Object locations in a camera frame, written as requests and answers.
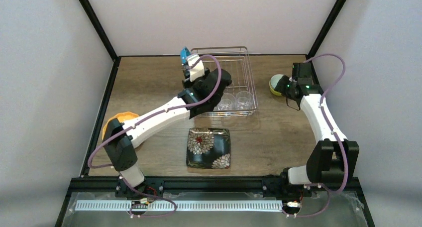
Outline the pale green glass bowl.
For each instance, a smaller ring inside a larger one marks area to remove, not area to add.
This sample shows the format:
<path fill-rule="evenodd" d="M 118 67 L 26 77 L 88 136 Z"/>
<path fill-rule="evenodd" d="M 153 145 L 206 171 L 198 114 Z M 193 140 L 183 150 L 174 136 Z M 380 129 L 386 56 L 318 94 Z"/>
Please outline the pale green glass bowl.
<path fill-rule="evenodd" d="M 283 93 L 284 87 L 285 87 L 284 78 L 285 78 L 285 75 L 276 74 L 276 75 L 272 76 L 270 81 L 269 81 L 275 87 L 275 90 L 280 92 L 281 94 Z"/>

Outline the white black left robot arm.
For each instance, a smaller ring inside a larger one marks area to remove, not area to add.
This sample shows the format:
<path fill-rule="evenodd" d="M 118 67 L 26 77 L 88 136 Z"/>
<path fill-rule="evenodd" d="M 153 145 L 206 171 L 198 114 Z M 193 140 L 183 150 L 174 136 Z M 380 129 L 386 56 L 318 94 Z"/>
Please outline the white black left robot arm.
<path fill-rule="evenodd" d="M 145 177 L 134 149 L 169 125 L 213 111 L 231 83 L 231 74 L 224 69 L 206 71 L 205 76 L 159 108 L 125 121 L 110 119 L 103 143 L 114 169 L 132 187 L 141 185 Z"/>

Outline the yellow green bowl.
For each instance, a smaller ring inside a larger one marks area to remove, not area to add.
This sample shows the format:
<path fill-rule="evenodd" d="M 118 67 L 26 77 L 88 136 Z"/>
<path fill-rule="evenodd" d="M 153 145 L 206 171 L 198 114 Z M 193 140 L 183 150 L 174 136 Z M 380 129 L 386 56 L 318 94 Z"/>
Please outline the yellow green bowl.
<path fill-rule="evenodd" d="M 275 95 L 275 96 L 279 96 L 279 97 L 281 97 L 281 96 L 282 96 L 282 94 L 281 94 L 280 92 L 278 92 L 278 91 L 276 91 L 276 90 L 275 90 L 275 87 L 272 85 L 272 83 L 271 83 L 271 82 L 269 82 L 269 88 L 270 88 L 270 92 L 271 92 L 273 95 Z"/>

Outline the metal wire dish rack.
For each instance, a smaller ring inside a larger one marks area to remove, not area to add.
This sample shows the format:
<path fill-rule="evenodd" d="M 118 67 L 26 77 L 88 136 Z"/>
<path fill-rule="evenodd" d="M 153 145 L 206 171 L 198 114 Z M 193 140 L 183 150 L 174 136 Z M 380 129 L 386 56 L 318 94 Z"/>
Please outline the metal wire dish rack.
<path fill-rule="evenodd" d="M 245 46 L 221 46 L 221 47 L 196 47 L 192 53 L 199 55 L 209 54 L 219 61 L 222 69 L 231 74 L 232 83 L 225 88 L 224 93 L 236 96 L 241 91 L 250 92 L 254 97 L 254 105 L 250 110 L 218 111 L 215 107 L 212 112 L 203 113 L 200 117 L 233 117 L 252 115 L 258 107 L 255 84 L 250 64 L 249 52 Z"/>

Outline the blue polka dot plate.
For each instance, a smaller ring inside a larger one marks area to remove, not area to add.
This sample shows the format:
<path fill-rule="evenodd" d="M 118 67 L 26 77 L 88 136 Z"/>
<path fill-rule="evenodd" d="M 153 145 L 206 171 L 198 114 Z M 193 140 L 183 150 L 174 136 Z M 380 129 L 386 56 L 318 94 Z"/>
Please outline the blue polka dot plate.
<path fill-rule="evenodd" d="M 185 46 L 180 51 L 180 58 L 181 58 L 181 64 L 182 66 L 187 65 L 188 61 L 187 58 L 191 55 L 190 50 Z"/>

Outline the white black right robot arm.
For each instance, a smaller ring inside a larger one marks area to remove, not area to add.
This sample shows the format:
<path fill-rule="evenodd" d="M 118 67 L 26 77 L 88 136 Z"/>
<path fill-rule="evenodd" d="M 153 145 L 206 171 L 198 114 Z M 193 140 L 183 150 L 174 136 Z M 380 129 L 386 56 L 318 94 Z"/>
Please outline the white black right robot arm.
<path fill-rule="evenodd" d="M 359 146 L 340 131 L 322 96 L 322 88 L 313 82 L 312 73 L 310 63 L 293 63 L 290 77 L 275 75 L 269 83 L 273 94 L 297 103 L 316 140 L 306 164 L 287 168 L 285 173 L 293 185 L 347 183 L 354 174 Z"/>

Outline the small clear plastic cup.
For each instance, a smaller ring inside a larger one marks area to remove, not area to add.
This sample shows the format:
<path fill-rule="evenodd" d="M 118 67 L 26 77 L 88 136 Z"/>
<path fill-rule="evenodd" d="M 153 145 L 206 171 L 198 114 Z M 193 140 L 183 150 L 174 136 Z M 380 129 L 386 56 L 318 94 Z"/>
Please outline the small clear plastic cup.
<path fill-rule="evenodd" d="M 230 93 L 224 93 L 216 108 L 218 111 L 235 110 L 235 96 Z"/>

